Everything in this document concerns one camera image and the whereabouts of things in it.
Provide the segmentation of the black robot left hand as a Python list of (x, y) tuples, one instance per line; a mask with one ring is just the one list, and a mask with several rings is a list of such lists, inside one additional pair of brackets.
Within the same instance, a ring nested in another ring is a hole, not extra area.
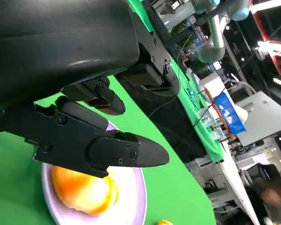
[(109, 166), (167, 164), (160, 144), (109, 131), (91, 111), (122, 115), (118, 75), (159, 96), (179, 80), (158, 35), (126, 0), (0, 0), (0, 132), (37, 147), (34, 159), (99, 178)]

